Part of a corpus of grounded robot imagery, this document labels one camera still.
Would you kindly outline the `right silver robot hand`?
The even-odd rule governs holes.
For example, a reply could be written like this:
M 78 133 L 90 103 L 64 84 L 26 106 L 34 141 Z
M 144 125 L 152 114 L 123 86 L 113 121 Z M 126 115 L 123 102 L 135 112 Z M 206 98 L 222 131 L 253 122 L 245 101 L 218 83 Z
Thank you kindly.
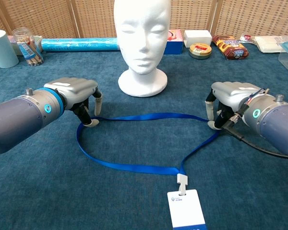
M 208 126 L 220 130 L 249 99 L 264 92 L 250 83 L 215 82 L 205 100 Z

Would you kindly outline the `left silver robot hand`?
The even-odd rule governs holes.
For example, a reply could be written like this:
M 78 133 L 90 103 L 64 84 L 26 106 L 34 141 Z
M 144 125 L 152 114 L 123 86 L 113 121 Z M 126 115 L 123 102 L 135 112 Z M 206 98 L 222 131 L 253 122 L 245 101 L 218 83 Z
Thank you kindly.
M 63 97 L 64 109 L 73 111 L 84 126 L 94 127 L 99 123 L 97 119 L 91 119 L 88 113 L 90 96 L 95 97 L 95 116 L 101 112 L 102 92 L 98 89 L 98 83 L 95 80 L 63 77 L 46 83 L 44 87 L 59 93 Z

